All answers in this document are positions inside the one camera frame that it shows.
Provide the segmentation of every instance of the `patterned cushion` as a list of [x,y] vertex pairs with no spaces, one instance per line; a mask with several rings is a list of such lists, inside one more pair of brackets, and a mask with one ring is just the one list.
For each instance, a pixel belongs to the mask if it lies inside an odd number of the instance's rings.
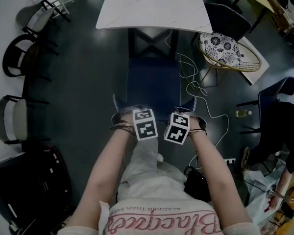
[[[237,67],[241,61],[241,54],[238,44],[230,37],[220,33],[201,33],[199,38],[200,48],[209,56],[224,64]],[[209,59],[212,65],[221,66]]]

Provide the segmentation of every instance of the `person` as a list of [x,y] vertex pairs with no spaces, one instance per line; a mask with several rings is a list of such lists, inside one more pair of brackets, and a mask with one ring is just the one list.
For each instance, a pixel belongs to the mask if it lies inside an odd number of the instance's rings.
[[[132,123],[132,114],[122,120]],[[191,130],[199,129],[190,118]],[[190,136],[203,167],[213,208],[184,192],[186,177],[158,163],[158,140],[139,141],[119,186],[118,203],[109,209],[130,133],[115,130],[98,157],[82,198],[59,235],[226,234],[258,235],[222,156],[205,132]]]
[[[283,144],[290,153],[276,188],[276,192],[280,194],[294,172],[294,104],[276,101],[269,107],[261,123],[259,144],[252,150],[249,147],[244,149],[241,161],[243,172],[254,164],[263,162],[270,154],[280,151]],[[272,197],[269,207],[275,209],[279,199],[277,196]]]

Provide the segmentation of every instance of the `power cord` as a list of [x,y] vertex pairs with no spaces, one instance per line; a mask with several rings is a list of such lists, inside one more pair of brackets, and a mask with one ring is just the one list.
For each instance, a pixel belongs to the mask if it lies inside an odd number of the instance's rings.
[[[169,46],[168,43],[167,43],[167,39],[171,36],[171,34],[172,34],[172,31],[170,32],[170,34],[169,34],[169,35],[166,37],[166,39],[165,39],[165,44],[168,46],[168,48],[170,48],[170,46]],[[203,100],[205,101],[205,103],[206,103],[206,107],[207,107],[207,111],[208,111],[208,114],[209,114],[209,117],[210,117],[210,118],[220,118],[220,117],[223,117],[223,116],[226,116],[226,117],[227,117],[227,128],[226,128],[226,132],[225,132],[225,134],[219,139],[219,141],[217,142],[217,144],[215,145],[215,147],[217,147],[217,145],[220,143],[220,141],[223,139],[223,137],[227,134],[227,132],[228,132],[228,130],[229,130],[229,116],[228,116],[227,114],[222,114],[222,115],[220,115],[220,116],[216,116],[216,117],[211,116],[210,111],[209,111],[209,107],[208,107],[208,103],[207,103],[206,99],[203,98],[203,97],[201,97],[201,96],[197,96],[197,95],[191,94],[191,93],[188,91],[188,87],[191,86],[193,90],[195,90],[195,89],[199,89],[200,92],[201,92],[204,96],[207,96],[207,95],[208,95],[207,91],[206,91],[204,88],[202,88],[202,87],[199,85],[199,83],[198,83],[197,81],[195,81],[195,75],[198,74],[198,68],[197,68],[195,62],[194,62],[191,58],[189,58],[188,56],[186,56],[186,55],[184,55],[184,54],[181,54],[181,53],[178,53],[178,52],[176,52],[175,54],[180,56],[180,61],[179,61],[179,62],[180,62],[180,68],[181,68],[182,73],[183,73],[183,76],[180,75],[180,77],[186,79],[186,81],[187,81],[187,83],[188,83],[188,85],[186,86],[186,92],[187,92],[187,94],[189,94],[189,95],[191,95],[191,96],[194,96],[194,97],[196,97],[196,98],[201,98],[201,99],[203,99]],[[182,60],[181,60],[181,57],[182,57],[182,56],[185,57],[185,58],[187,58],[187,59],[189,59],[189,60],[192,62],[192,64],[182,61]],[[193,74],[192,74],[192,75],[189,75],[189,76],[186,76],[182,64],[187,64],[187,65],[189,65],[189,66],[192,66],[193,69],[194,69]],[[198,154],[196,153],[196,155],[191,159],[191,161],[190,161],[190,163],[189,163],[189,166],[191,166],[191,162],[193,161],[193,159],[194,159],[195,157],[197,157],[197,163],[198,163]]]

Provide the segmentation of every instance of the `dark gray floor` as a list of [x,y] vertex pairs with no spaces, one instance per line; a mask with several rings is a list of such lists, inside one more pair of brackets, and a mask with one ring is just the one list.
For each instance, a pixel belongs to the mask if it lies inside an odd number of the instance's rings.
[[[40,106],[33,110],[31,131],[50,137],[50,143],[61,152],[72,181],[74,204],[79,201],[93,164],[112,133],[109,130],[110,117],[115,113],[112,93],[125,97],[127,31],[96,29],[103,2],[104,0],[75,0],[74,4],[68,4],[72,22],[67,23],[62,18],[57,18],[60,27],[51,25],[48,30],[49,37],[59,45],[57,50],[60,55],[47,54],[40,64],[42,73],[48,75],[52,82],[35,80],[29,89],[32,97],[50,102],[47,107]],[[238,6],[252,23],[256,20],[246,1],[240,1]],[[178,52],[193,58],[203,75],[206,66],[196,47],[190,46],[192,36],[190,32],[180,33]],[[239,72],[228,72],[218,87],[207,89],[206,100],[211,114],[229,115],[229,132],[218,145],[224,158],[239,158],[243,145],[254,146],[259,141],[258,134],[239,135],[244,124],[258,127],[257,107],[245,107],[244,109],[252,110],[253,115],[237,119],[236,104],[255,100],[263,88],[286,76],[294,76],[293,51],[268,17],[246,37],[269,62],[269,69],[253,86]],[[204,85],[214,82],[215,73],[212,72],[205,79]],[[182,95],[184,100],[189,98],[185,91]],[[294,103],[294,95],[282,99]],[[201,99],[198,100],[196,113],[207,120],[208,136],[216,143],[226,131],[226,118],[210,119]],[[190,141],[181,146],[160,139],[159,151],[166,162],[182,171],[195,154]]]

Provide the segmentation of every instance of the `blue chair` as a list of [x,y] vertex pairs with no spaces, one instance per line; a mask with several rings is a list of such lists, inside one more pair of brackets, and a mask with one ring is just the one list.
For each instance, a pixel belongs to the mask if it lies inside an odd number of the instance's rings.
[[[244,105],[258,105],[259,108],[259,122],[261,126],[262,119],[267,114],[267,110],[269,106],[277,101],[278,94],[286,94],[286,95],[293,95],[294,94],[294,77],[286,77],[281,81],[271,85],[270,87],[262,90],[258,94],[258,100],[246,102],[242,104],[238,104],[237,106],[244,106]],[[250,133],[259,133],[261,131],[260,128],[253,129],[252,131],[242,131],[240,134],[250,134]]]
[[127,76],[127,102],[113,94],[117,112],[131,106],[147,106],[156,121],[169,121],[172,112],[194,112],[196,98],[181,105],[179,62],[162,58],[132,58]]

